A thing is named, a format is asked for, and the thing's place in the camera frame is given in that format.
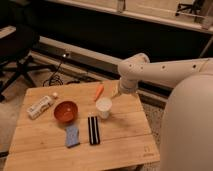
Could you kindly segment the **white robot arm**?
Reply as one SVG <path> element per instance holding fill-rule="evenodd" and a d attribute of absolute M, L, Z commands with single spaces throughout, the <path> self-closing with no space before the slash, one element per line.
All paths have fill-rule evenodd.
<path fill-rule="evenodd" d="M 169 87 L 161 124 L 159 171 L 213 171 L 213 57 L 152 63 L 144 53 L 117 67 L 117 92 L 140 81 Z"/>

